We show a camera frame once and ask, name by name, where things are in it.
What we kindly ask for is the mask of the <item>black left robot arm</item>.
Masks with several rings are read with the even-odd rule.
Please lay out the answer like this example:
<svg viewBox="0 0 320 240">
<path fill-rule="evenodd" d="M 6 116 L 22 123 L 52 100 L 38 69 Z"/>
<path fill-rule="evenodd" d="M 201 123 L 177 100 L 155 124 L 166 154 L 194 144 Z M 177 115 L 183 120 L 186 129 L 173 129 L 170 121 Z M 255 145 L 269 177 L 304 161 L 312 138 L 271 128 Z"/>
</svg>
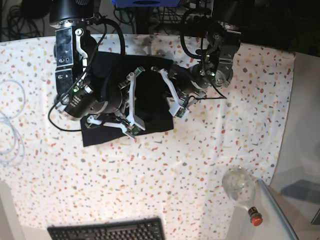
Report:
<svg viewBox="0 0 320 240">
<path fill-rule="evenodd" d="M 173 99 L 169 108 L 172 116 L 185 118 L 191 105 L 209 99 L 205 93 L 209 87 L 218 94 L 216 99 L 225 99 L 219 89 L 231 83 L 233 59 L 241 45 L 241 28 L 249 23 L 254 7 L 253 0 L 214 0 L 211 8 L 192 8 L 182 15 L 180 45 L 198 63 L 189 68 L 173 64 L 168 70 L 152 67 L 152 71 L 161 75 Z M 196 53 L 188 50 L 185 41 L 188 18 L 200 24 L 200 41 L 208 42 L 207 47 L 201 45 Z"/>
</svg>

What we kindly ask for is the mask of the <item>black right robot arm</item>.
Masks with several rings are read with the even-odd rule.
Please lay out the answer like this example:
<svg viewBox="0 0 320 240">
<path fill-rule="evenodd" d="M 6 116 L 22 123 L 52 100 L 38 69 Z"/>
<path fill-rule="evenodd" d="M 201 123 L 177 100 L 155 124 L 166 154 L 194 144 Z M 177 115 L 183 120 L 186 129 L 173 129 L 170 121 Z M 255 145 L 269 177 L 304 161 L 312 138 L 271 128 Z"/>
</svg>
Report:
<svg viewBox="0 0 320 240">
<path fill-rule="evenodd" d="M 120 26 L 100 14 L 98 0 L 54 0 L 49 23 L 55 28 L 54 56 L 57 96 L 53 108 L 72 121 L 86 120 L 87 128 L 118 128 L 135 138 L 145 130 L 144 121 L 135 113 L 139 66 L 125 77 L 120 71 L 125 63 L 125 39 Z M 120 42 L 119 60 L 107 76 L 94 74 L 93 63 L 100 41 L 88 26 L 103 25 L 115 29 Z"/>
</svg>

